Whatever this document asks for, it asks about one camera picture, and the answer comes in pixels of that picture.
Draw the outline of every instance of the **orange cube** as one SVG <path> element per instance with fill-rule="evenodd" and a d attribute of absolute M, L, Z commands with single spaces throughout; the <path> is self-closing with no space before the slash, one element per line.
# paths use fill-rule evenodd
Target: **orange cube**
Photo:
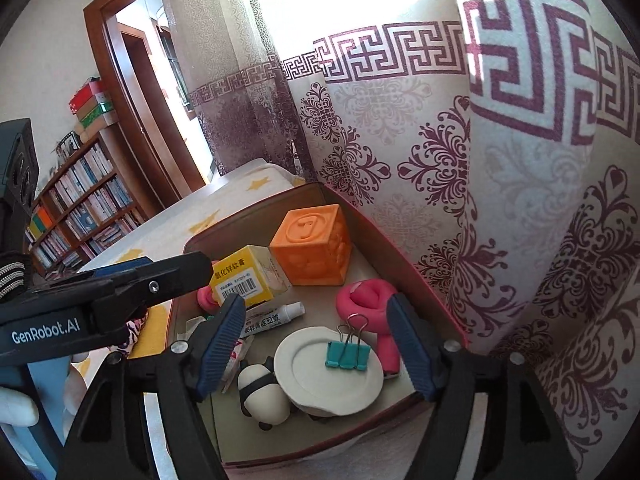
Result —
<path fill-rule="evenodd" d="M 337 204 L 293 209 L 269 244 L 292 285 L 343 285 L 351 240 Z"/>

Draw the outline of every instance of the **metal bolt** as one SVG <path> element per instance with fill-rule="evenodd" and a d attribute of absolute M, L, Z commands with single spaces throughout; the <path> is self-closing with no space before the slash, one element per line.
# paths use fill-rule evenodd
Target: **metal bolt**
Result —
<path fill-rule="evenodd" d="M 520 352 L 511 352 L 511 354 L 509 355 L 509 361 L 511 361 L 515 365 L 520 366 L 526 362 L 526 359 Z"/>
<path fill-rule="evenodd" d="M 110 365 L 116 365 L 120 361 L 122 361 L 122 354 L 120 352 L 112 352 L 109 355 L 107 355 L 107 362 Z"/>
<path fill-rule="evenodd" d="M 174 354 L 184 354 L 189 348 L 189 343 L 186 341 L 176 341 L 171 345 L 171 352 Z"/>
<path fill-rule="evenodd" d="M 455 339 L 447 339 L 444 342 L 444 349 L 447 352 L 451 352 L 452 354 L 455 354 L 461 348 L 462 348 L 462 345 L 459 342 L 457 342 Z"/>

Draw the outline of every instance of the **teal binder clip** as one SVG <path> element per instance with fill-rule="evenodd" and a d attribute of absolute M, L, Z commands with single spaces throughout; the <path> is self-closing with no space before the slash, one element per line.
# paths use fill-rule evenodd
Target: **teal binder clip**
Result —
<path fill-rule="evenodd" d="M 349 318 L 353 316 L 362 316 L 362 314 L 352 314 Z M 325 366 L 329 368 L 342 368 L 343 370 L 356 369 L 361 372 L 367 369 L 371 347 L 362 342 L 361 335 L 368 322 L 369 320 L 367 320 L 364 326 L 358 331 L 357 343 L 351 342 L 356 335 L 356 329 L 349 323 L 349 319 L 347 319 L 346 325 L 338 326 L 337 331 L 340 334 L 340 341 L 329 341 L 326 350 L 326 359 L 324 361 Z M 343 332 L 341 330 L 342 328 L 348 329 L 348 332 Z"/>

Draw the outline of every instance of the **barcode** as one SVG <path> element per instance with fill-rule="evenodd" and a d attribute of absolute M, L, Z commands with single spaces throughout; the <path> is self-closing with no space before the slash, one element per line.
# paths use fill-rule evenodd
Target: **barcode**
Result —
<path fill-rule="evenodd" d="M 255 286 L 254 280 L 252 278 L 247 278 L 244 282 L 239 282 L 231 288 L 223 290 L 222 297 L 226 298 L 229 294 L 239 294 L 240 296 L 244 296 L 256 288 L 258 287 Z"/>

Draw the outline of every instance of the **small white dish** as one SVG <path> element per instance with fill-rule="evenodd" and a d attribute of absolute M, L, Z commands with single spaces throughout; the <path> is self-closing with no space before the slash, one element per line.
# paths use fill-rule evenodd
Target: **small white dish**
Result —
<path fill-rule="evenodd" d="M 340 334 L 325 326 L 290 334 L 276 350 L 275 375 L 291 402 L 309 415 L 352 415 L 378 398 L 382 365 L 372 350 L 366 371 L 328 368 L 324 361 L 329 341 L 340 341 Z"/>

